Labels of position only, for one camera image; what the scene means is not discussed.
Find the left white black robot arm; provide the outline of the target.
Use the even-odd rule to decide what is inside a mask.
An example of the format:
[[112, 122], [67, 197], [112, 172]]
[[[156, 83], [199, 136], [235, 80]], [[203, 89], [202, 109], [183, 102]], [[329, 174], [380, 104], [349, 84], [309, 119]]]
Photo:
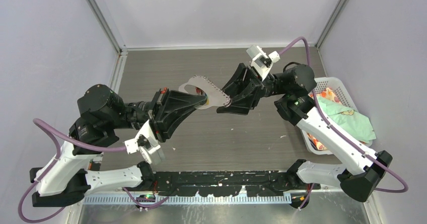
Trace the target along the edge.
[[[69, 133], [57, 134], [64, 140], [59, 157], [46, 167], [30, 171], [31, 182], [36, 185], [32, 205], [66, 207], [99, 191], [150, 190], [156, 182], [151, 166], [163, 158], [161, 143], [206, 102], [206, 96], [163, 88], [151, 101], [126, 103], [106, 85], [90, 87], [77, 101], [80, 116]], [[130, 143], [142, 152], [143, 161], [113, 171], [89, 170], [91, 160], [114, 150], [119, 141], [117, 129], [137, 131]]]

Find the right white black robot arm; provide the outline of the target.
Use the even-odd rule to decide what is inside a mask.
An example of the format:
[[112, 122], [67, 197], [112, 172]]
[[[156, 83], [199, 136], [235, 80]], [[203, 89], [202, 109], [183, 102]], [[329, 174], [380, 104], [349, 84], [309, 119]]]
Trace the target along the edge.
[[241, 63], [222, 88], [231, 98], [230, 105], [217, 112], [247, 115], [261, 98], [280, 95], [274, 102], [280, 117], [320, 140], [340, 161], [330, 165], [299, 159], [287, 170], [288, 184], [294, 189], [305, 184], [335, 186], [365, 202], [383, 179], [392, 156], [374, 151], [333, 124], [309, 94], [316, 85], [313, 70], [305, 64], [291, 62], [283, 72], [263, 79], [254, 67]]

